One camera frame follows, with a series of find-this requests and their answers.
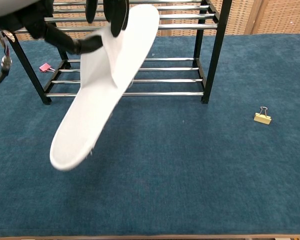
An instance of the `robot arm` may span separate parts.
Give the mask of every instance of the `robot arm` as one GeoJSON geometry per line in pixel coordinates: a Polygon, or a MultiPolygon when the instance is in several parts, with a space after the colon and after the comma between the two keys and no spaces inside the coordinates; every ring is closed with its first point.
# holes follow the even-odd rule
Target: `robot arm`
{"type": "MultiPolygon", "coordinates": [[[[26,28],[34,39],[44,39],[47,43],[67,51],[70,54],[85,54],[93,52],[103,46],[100,36],[86,39],[72,39],[69,35],[45,21],[53,16],[54,0],[0,0],[0,42],[4,48],[1,63],[0,83],[9,74],[11,59],[8,44],[1,31],[9,32],[26,28]]],[[[85,17],[92,23],[98,0],[86,0],[85,17]]],[[[129,18],[129,0],[103,0],[103,11],[106,20],[111,25],[111,33],[117,37],[121,30],[125,30],[129,18]]]]}

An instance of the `cable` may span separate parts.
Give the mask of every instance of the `cable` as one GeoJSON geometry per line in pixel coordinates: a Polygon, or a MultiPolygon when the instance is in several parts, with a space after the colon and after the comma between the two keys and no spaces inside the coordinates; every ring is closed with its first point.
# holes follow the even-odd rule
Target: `cable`
{"type": "Polygon", "coordinates": [[[12,64],[12,60],[10,58],[9,47],[7,43],[7,39],[4,38],[2,33],[0,32],[0,43],[4,48],[4,56],[1,60],[1,72],[0,72],[0,83],[9,75],[10,67],[12,64]]]}

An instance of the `woven rattan panel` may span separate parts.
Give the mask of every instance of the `woven rattan panel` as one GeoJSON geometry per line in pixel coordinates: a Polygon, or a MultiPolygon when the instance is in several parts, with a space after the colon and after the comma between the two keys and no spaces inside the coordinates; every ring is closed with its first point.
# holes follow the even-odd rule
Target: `woven rattan panel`
{"type": "MultiPolygon", "coordinates": [[[[211,0],[215,8],[220,12],[222,6],[222,0],[211,0]]],[[[227,28],[225,34],[227,35],[242,35],[245,33],[246,24],[252,9],[254,0],[233,0],[231,5],[231,10],[229,14],[229,19],[227,23],[227,28]]],[[[173,13],[178,14],[197,14],[199,11],[174,11],[173,13]]],[[[207,24],[212,24],[213,21],[208,19],[205,21],[207,24]]],[[[174,24],[195,24],[197,20],[186,19],[186,20],[172,20],[174,24]]],[[[205,30],[205,35],[215,35],[215,30],[205,30]]],[[[172,30],[172,36],[190,36],[196,35],[196,30],[172,30]]]]}
{"type": "Polygon", "coordinates": [[[300,0],[269,0],[258,34],[300,34],[300,0]]]}

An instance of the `blue carpet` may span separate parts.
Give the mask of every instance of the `blue carpet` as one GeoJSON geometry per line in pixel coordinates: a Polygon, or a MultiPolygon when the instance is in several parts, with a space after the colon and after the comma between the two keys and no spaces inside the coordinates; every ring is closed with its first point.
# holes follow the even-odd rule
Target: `blue carpet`
{"type": "MultiPolygon", "coordinates": [[[[21,44],[45,83],[51,75],[38,67],[56,67],[58,52],[21,44]]],[[[193,45],[193,37],[160,37],[149,57],[191,57],[193,45]]],[[[212,45],[206,37],[206,73],[212,45]]],[[[122,98],[93,155],[69,172],[51,166],[49,150],[73,99],[43,105],[12,60],[0,85],[0,237],[300,234],[300,34],[226,36],[208,105],[197,96],[122,98]],[[270,125],[253,120],[260,106],[270,125]]]]}

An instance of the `black metal frame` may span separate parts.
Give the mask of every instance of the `black metal frame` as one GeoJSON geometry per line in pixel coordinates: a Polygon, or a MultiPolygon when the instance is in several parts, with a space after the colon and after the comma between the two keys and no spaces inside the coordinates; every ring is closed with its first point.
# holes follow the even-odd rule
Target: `black metal frame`
{"type": "MultiPolygon", "coordinates": [[[[208,9],[203,9],[200,10],[200,14],[206,14],[209,12],[210,14],[214,14],[213,21],[215,24],[217,24],[216,28],[216,35],[215,35],[215,40],[214,40],[214,45],[213,45],[213,50],[212,50],[212,55],[210,59],[210,65],[209,65],[209,70],[207,77],[205,76],[204,69],[202,67],[202,64],[200,62],[200,53],[201,53],[201,47],[202,47],[202,42],[203,42],[203,36],[204,36],[204,30],[203,29],[198,29],[196,32],[196,39],[195,39],[195,45],[194,45],[194,53],[193,53],[193,62],[192,62],[192,67],[193,68],[198,68],[197,72],[199,75],[199,78],[201,79],[201,85],[202,85],[202,98],[201,102],[203,104],[207,104],[210,99],[211,95],[211,90],[217,70],[217,65],[219,61],[219,56],[223,44],[223,39],[224,35],[226,32],[226,27],[227,27],[227,22],[228,22],[228,17],[232,5],[232,0],[223,0],[222,2],[222,7],[220,13],[216,10],[215,6],[211,3],[210,0],[201,0],[201,6],[206,6],[208,5],[208,9]]],[[[199,19],[198,24],[204,24],[205,19],[199,19]]],[[[68,62],[68,56],[67,53],[61,49],[58,49],[61,62],[58,66],[57,69],[55,69],[55,73],[51,77],[51,79],[47,82],[47,84],[43,87],[41,83],[39,82],[39,79],[34,72],[25,52],[23,51],[18,38],[15,34],[14,38],[15,41],[11,41],[9,38],[9,42],[15,51],[18,59],[20,60],[24,70],[26,71],[28,77],[30,78],[34,88],[36,89],[38,95],[40,96],[42,102],[46,105],[51,104],[52,100],[49,97],[49,93],[51,89],[54,86],[53,81],[57,81],[59,76],[61,75],[60,70],[65,70],[65,69],[70,69],[71,64],[70,61],[68,62]]],[[[65,97],[73,97],[75,94],[67,94],[65,97]]]]}

